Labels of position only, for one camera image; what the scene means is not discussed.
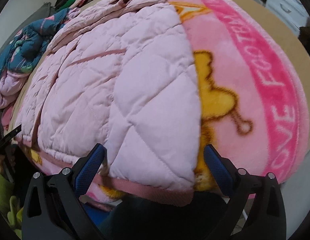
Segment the navy flamingo comforter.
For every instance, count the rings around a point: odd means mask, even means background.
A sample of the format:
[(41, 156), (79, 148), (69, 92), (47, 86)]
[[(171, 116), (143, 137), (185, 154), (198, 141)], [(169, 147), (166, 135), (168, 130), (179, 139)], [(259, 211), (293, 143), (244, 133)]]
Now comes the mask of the navy flamingo comforter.
[(62, 9), (15, 34), (0, 53), (0, 109), (17, 99), (55, 34), (79, 13), (79, 8)]

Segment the grey headboard cushion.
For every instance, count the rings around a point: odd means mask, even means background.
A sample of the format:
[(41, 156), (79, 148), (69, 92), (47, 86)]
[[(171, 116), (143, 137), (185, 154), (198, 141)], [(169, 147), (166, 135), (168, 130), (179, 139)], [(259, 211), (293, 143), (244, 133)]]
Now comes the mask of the grey headboard cushion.
[(14, 38), (14, 36), (22, 30), (27, 25), (31, 24), (34, 21), (52, 16), (55, 14), (56, 11), (53, 8), (51, 2), (44, 3), (36, 12), (34, 12), (32, 15), (30, 15), (24, 22), (22, 22), (11, 34), (10, 36), (2, 43), (2, 46), (0, 47), (0, 54), (2, 51), (6, 48), (6, 46), (11, 42), (11, 40)]

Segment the pink quilted jacket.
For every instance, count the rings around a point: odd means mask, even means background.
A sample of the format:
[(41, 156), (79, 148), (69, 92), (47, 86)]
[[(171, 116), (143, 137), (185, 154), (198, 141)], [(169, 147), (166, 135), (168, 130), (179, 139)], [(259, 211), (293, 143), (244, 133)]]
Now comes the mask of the pink quilted jacket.
[(84, 197), (96, 206), (129, 193), (192, 200), (201, 104), (194, 57), (168, 0), (102, 0), (54, 36), (15, 123), (19, 145), (46, 174), (96, 144), (107, 154)]

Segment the pink cartoon fleece blanket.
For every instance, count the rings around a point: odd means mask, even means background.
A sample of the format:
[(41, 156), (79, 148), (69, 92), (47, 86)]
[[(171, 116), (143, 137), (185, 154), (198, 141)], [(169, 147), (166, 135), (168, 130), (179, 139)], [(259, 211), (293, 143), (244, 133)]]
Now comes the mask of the pink cartoon fleece blanket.
[(216, 188), (213, 144), (286, 181), (310, 149), (298, 39), (251, 0), (96, 0), (20, 30), (0, 54), (4, 126), (44, 173), (107, 148), (87, 199), (185, 205)]

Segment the white drawer cabinet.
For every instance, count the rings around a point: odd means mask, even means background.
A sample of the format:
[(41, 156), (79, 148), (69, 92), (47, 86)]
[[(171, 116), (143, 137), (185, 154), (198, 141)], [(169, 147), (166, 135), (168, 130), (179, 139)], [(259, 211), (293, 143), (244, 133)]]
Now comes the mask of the white drawer cabinet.
[(275, 14), (295, 36), (310, 25), (310, 16), (300, 0), (267, 0), (265, 7)]

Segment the green yellow plush slipper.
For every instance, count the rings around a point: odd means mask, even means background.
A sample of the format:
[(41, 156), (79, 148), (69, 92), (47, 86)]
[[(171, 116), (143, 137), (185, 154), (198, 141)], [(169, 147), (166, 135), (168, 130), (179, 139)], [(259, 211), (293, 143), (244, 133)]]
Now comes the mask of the green yellow plush slipper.
[(0, 216), (18, 239), (22, 239), (23, 207), (15, 196), (14, 185), (0, 174)]

